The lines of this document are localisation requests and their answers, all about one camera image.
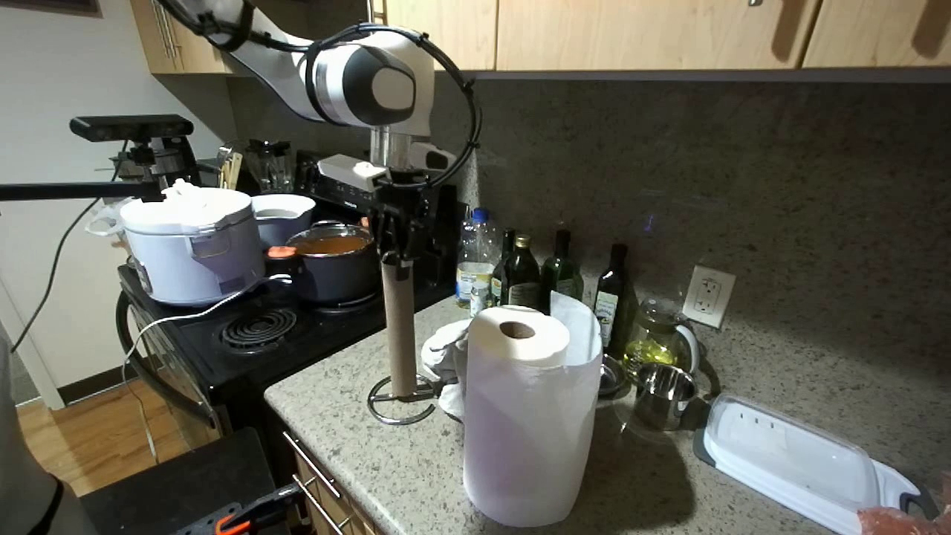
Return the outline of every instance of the bottle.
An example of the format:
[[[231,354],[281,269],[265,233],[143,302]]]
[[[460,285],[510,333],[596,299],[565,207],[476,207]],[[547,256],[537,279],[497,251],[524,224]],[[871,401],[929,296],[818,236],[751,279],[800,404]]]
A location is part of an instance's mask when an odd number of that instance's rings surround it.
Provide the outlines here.
[[[488,279],[500,262],[497,224],[484,207],[472,207],[460,223],[455,296],[470,302],[476,279]]]
[[[613,244],[613,259],[607,265],[607,269],[596,275],[596,291],[594,291],[594,314],[599,320],[599,337],[604,337],[604,349],[617,357],[622,354],[622,308],[623,308],[623,287],[626,287],[626,247],[623,244]]]
[[[530,233],[516,233],[515,248],[503,269],[504,302],[537,308],[542,305],[537,291],[542,291],[542,272],[533,256],[533,241]]]
[[[582,269],[567,256],[571,232],[556,232],[556,251],[542,265],[542,311],[549,311],[549,291],[582,296]]]
[[[504,262],[510,259],[515,233],[516,233],[515,229],[504,232],[503,256],[500,256],[492,272],[488,275],[488,299],[484,299],[484,305],[503,305],[504,302],[504,291],[503,291],[503,285],[504,285]]]

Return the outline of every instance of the cooking pot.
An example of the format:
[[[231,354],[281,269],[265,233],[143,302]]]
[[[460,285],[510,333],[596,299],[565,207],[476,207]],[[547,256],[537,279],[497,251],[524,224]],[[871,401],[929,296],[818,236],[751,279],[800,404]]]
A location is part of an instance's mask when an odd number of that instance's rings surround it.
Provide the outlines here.
[[[374,236],[362,224],[317,218],[268,259],[287,269],[304,299],[339,305],[381,287]]]
[[[125,201],[122,232],[157,302],[207,305],[265,279],[250,196],[176,180],[164,201]]]
[[[308,229],[314,198],[295,193],[265,193],[250,198],[265,247],[287,244],[290,233]]]

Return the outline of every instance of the paper towel roll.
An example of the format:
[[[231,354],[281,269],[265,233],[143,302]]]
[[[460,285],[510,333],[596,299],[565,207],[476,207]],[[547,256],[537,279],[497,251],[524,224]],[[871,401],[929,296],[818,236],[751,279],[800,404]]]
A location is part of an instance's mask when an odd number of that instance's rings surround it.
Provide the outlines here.
[[[464,485],[504,525],[571,514],[589,464],[599,354],[562,320],[500,305],[472,317],[467,348]]]

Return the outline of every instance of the kitchen floor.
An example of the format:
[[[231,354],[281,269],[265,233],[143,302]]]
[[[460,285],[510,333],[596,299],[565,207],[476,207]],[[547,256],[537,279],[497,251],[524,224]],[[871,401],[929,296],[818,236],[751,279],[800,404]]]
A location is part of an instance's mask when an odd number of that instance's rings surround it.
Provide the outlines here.
[[[140,379],[66,409],[48,409],[39,398],[24,401],[17,415],[35,459],[78,496],[188,452],[170,407]]]

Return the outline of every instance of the stainless steel pot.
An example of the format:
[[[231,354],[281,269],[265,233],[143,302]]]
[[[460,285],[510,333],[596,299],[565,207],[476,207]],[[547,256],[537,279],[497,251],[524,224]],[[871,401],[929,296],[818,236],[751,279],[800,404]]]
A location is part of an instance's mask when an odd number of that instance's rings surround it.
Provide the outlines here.
[[[320,218],[268,256],[281,262],[304,299],[339,305],[381,291],[374,236],[362,224]]]

